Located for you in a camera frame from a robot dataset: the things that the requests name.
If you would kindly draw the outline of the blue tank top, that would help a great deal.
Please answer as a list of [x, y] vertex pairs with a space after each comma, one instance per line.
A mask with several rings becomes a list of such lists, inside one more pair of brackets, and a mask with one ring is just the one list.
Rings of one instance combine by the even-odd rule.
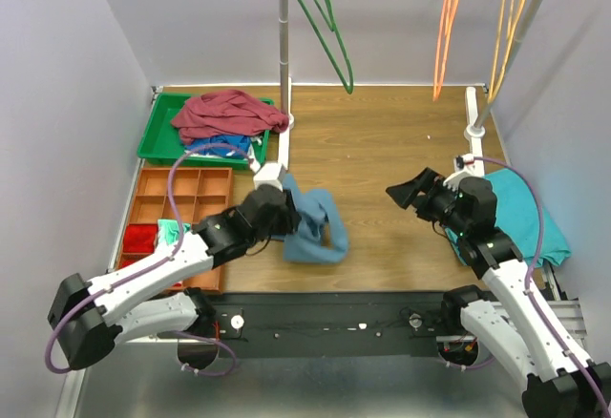
[[332, 194], [322, 188], [302, 192], [291, 174], [284, 178], [301, 217], [294, 234], [281, 237], [285, 261], [335, 264], [348, 254], [348, 231]]

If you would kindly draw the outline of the green clothes hanger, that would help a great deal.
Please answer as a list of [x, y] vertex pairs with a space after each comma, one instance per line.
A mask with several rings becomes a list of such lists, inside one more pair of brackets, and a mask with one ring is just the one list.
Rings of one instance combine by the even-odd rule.
[[335, 18], [332, 0], [295, 0], [347, 94], [354, 91], [354, 73]]

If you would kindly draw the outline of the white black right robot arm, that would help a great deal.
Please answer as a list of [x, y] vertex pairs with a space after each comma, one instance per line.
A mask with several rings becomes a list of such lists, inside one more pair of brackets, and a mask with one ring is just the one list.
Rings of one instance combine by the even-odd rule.
[[596, 363], [532, 282], [512, 239], [496, 225], [492, 184], [463, 168], [445, 178], [430, 168], [387, 188], [401, 208], [456, 236], [459, 255], [500, 302], [500, 316], [476, 286], [445, 293], [441, 326], [466, 330], [518, 384], [530, 417], [607, 417], [610, 365]]

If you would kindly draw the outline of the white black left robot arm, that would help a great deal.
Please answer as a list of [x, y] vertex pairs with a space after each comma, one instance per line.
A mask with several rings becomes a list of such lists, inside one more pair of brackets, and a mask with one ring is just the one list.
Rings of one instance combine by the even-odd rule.
[[53, 332], [45, 348], [47, 369], [84, 369], [117, 344], [154, 333], [204, 335], [212, 309], [199, 290], [162, 300], [158, 293], [245, 256], [259, 241], [294, 233], [300, 220], [289, 190], [263, 184], [241, 204], [202, 219], [131, 266], [88, 281], [78, 273], [65, 278], [48, 314]]

